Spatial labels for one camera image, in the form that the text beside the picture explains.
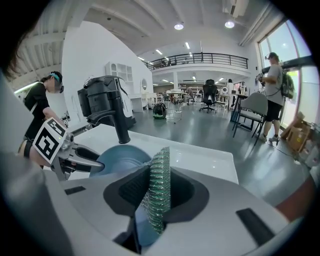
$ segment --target green vacuum cleaner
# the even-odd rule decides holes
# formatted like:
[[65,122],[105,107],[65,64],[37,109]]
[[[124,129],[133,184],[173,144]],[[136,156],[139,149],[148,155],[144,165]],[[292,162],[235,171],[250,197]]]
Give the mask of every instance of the green vacuum cleaner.
[[157,103],[153,107],[154,119],[165,119],[167,115],[166,105],[164,103]]

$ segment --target black shorts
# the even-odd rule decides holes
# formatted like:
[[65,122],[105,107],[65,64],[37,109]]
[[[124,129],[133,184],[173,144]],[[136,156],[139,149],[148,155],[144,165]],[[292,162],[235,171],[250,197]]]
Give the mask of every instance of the black shorts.
[[282,106],[271,100],[268,100],[268,112],[266,114],[265,120],[267,122],[272,122],[273,120],[279,120],[279,114]]

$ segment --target white counter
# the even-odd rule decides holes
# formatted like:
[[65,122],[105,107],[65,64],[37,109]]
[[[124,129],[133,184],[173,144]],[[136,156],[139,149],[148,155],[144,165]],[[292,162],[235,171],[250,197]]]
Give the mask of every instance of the white counter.
[[[129,131],[129,136],[131,141],[128,145],[133,145],[144,150],[151,157],[162,148],[170,147],[170,165],[172,167],[199,172],[238,184],[234,158],[229,152],[183,144],[133,131]],[[99,154],[102,154],[113,146],[119,145],[115,128],[104,124],[100,124],[76,136],[74,141],[93,149]],[[89,177],[88,173],[74,172],[69,179],[74,180],[87,177]]]

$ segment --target white t-shirt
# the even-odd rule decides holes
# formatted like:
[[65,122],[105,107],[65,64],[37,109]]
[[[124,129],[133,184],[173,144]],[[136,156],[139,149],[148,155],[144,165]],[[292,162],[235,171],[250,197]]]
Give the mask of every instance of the white t-shirt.
[[284,104],[284,97],[281,94],[281,84],[282,84],[282,67],[277,64],[270,66],[268,77],[275,77],[276,84],[265,83],[265,95],[268,101],[275,102],[281,106]]

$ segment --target black faucet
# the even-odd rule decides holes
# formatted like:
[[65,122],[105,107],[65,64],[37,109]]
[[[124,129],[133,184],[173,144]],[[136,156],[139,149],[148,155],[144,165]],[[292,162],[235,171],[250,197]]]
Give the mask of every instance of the black faucet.
[[89,115],[86,119],[88,123],[97,125],[99,120],[112,116],[116,134],[118,135],[119,143],[126,144],[130,141],[128,128],[126,125],[125,114],[122,106],[121,93],[119,90],[111,90],[106,92],[110,102],[111,110],[103,110]]

